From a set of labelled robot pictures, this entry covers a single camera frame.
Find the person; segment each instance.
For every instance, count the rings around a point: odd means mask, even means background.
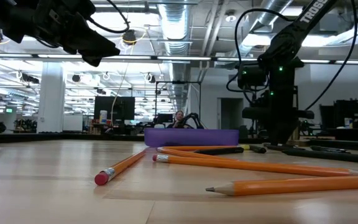
[[[177,111],[175,113],[175,120],[172,124],[168,125],[167,128],[191,128],[186,123],[182,123],[183,118],[185,117],[183,111]]]

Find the orange pencil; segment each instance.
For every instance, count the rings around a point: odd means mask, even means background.
[[[194,166],[220,167],[230,169],[257,170],[266,172],[280,172],[287,174],[315,175],[323,177],[354,175],[355,173],[347,169],[336,169],[328,167],[310,167],[288,164],[270,164],[263,162],[245,161],[224,161],[218,159],[200,159],[189,157],[176,157],[166,155],[154,155],[153,161],[169,162],[174,164],[186,164]]]
[[[165,154],[174,155],[174,156],[237,161],[236,159],[229,159],[229,158],[224,158],[224,157],[219,157],[219,156],[210,156],[210,155],[198,154],[198,153],[194,153],[194,152],[184,152],[184,151],[178,151],[178,150],[174,150],[174,149],[166,149],[166,148],[161,148],[161,147],[157,148],[157,151],[165,153]]]
[[[180,151],[195,151],[203,149],[224,149],[229,147],[238,147],[238,146],[164,146],[164,149],[174,149]]]
[[[117,176],[126,168],[128,168],[130,165],[132,165],[134,162],[138,161],[141,157],[145,155],[145,153],[146,153],[145,150],[138,152],[137,154],[131,155],[127,159],[124,159],[123,161],[114,164],[113,166],[105,169],[104,171],[101,171],[96,175],[96,177],[94,177],[95,184],[97,185],[106,184],[115,176]]]
[[[288,180],[244,180],[231,182],[220,187],[209,187],[205,190],[230,196],[241,196],[346,189],[358,189],[358,176],[314,177]]]

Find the pink eraser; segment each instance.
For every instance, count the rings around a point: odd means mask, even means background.
[[[109,181],[109,175],[105,172],[100,172],[94,177],[95,184],[101,186],[107,183]]]

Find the wooden surface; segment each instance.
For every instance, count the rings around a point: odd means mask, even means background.
[[[154,163],[154,149],[107,185],[94,184],[99,171],[144,147],[120,141],[0,144],[0,223],[358,223],[358,190],[227,197],[204,189],[232,180],[305,176]],[[358,163],[277,151],[228,157],[358,171]]]

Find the purple box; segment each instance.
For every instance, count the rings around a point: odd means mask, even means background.
[[[149,147],[162,146],[236,146],[238,130],[146,128],[144,142]]]

